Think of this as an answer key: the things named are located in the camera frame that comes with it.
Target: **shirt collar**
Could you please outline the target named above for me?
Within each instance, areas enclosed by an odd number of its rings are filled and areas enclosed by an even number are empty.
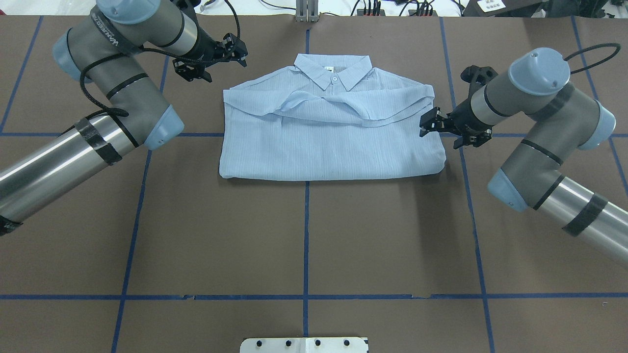
[[[339,73],[332,73],[326,70],[325,66],[346,67],[346,69]],[[346,90],[351,90],[373,68],[368,56],[313,54],[298,54],[295,67],[323,90],[329,87],[334,75],[338,75]]]

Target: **metallic cylinder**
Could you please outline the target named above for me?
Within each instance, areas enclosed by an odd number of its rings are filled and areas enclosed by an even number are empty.
[[[593,192],[565,178],[538,209],[565,228],[593,199]],[[628,213],[607,203],[577,238],[628,268]]]
[[[121,156],[134,149],[109,116],[90,122]],[[73,128],[0,173],[0,215],[22,222],[106,166]]]

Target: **black band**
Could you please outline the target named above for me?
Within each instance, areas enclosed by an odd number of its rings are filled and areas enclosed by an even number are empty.
[[[9,234],[10,232],[16,230],[23,223],[13,222],[12,220],[6,219],[0,215],[0,236],[5,234]]]
[[[493,105],[489,102],[489,97],[486,95],[486,88],[484,89],[484,102],[486,102],[486,105],[489,107],[489,109],[493,113],[495,113],[495,114],[497,114],[499,116],[503,116],[503,117],[510,117],[510,115],[505,115],[505,114],[502,114],[502,113],[498,112],[497,109],[495,109],[495,107],[493,107]]]
[[[173,39],[170,43],[160,45],[159,46],[160,48],[166,48],[167,46],[171,46],[172,44],[175,44],[176,41],[179,40],[179,38],[181,38],[181,35],[183,34],[183,30],[185,29],[185,18],[183,16],[184,16],[183,13],[181,13],[181,29],[179,30],[179,34],[177,34],[175,39]]]
[[[559,165],[563,165],[563,160],[560,159],[560,157],[556,156],[554,153],[550,152],[549,150],[545,149],[544,147],[539,146],[538,144],[536,144],[536,143],[534,143],[534,142],[532,142],[530,140],[526,140],[526,139],[521,140],[521,143],[522,144],[526,144],[526,145],[528,145],[528,146],[538,150],[542,154],[544,154],[544,155],[550,157],[551,159],[553,159]]]
[[[561,174],[558,177],[558,179],[556,179],[554,184],[552,184],[549,187],[549,189],[545,192],[545,194],[543,194],[543,197],[541,197],[541,200],[539,200],[539,202],[537,202],[536,205],[532,207],[532,209],[534,209],[535,211],[538,210],[541,207],[541,205],[543,205],[543,202],[545,202],[545,200],[547,200],[548,197],[550,197],[551,193],[553,193],[554,190],[556,190],[556,188],[558,187],[558,184],[562,183],[564,179],[565,179],[565,176]]]
[[[118,118],[115,115],[110,115],[109,117],[111,117],[111,120],[113,120],[114,123],[116,125],[118,125],[120,130],[122,130],[122,132],[126,135],[126,137],[129,139],[129,141],[133,144],[133,147],[138,148],[139,147],[138,141],[133,137],[131,132],[126,128],[126,126],[124,126],[122,121],[120,121],[120,118]]]
[[[606,198],[595,193],[585,208],[569,224],[564,226],[563,230],[572,236],[579,236],[602,213],[608,202]]]
[[[76,124],[74,124],[74,127],[108,165],[113,165],[115,162],[122,160],[122,156],[118,154],[116,149],[110,143],[102,138],[94,125],[92,125],[92,123],[86,118],[79,120]]]
[[[541,108],[540,111],[534,114],[529,114],[528,116],[535,121],[549,118],[565,106],[574,91],[576,91],[576,87],[574,87],[571,82],[567,82],[563,89],[561,89],[558,94],[556,94],[556,97],[554,97],[554,99],[552,99],[546,106]]]
[[[143,73],[139,73],[133,77],[131,77],[128,80],[125,80],[123,83],[115,86],[114,88],[112,88],[109,93],[107,93],[107,99],[111,99],[111,97],[113,97],[116,93],[120,92],[123,88],[125,88],[126,86],[132,84],[135,81],[139,81],[145,77],[148,77],[148,75],[146,75],[146,72]]]
[[[121,53],[129,56],[137,55],[142,52],[142,49],[126,39],[120,31],[111,23],[109,18],[105,16],[98,7],[94,7],[90,14],[90,18],[99,32],[105,39],[115,46]]]

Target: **brown table surface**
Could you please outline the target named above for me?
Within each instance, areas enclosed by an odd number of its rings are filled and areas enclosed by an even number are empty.
[[[51,56],[79,17],[0,16],[0,169],[95,110]],[[202,16],[220,36],[228,16]],[[297,53],[370,55],[434,86],[450,111],[471,64],[618,41],[621,19],[241,16],[249,66],[188,83],[139,61],[186,124],[0,239],[0,352],[238,352],[247,337],[356,335],[371,352],[623,352],[628,271],[486,184],[532,125],[518,115],[438,175],[354,182],[225,180],[222,90]],[[586,55],[596,61],[604,51]],[[582,65],[579,58],[572,68]],[[628,208],[628,51],[572,81],[617,117],[562,171]]]

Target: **shirt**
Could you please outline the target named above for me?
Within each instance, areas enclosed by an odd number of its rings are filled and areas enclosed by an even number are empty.
[[[419,137],[432,86],[366,56],[299,54],[295,65],[224,90],[224,178],[355,180],[438,173],[438,133]]]

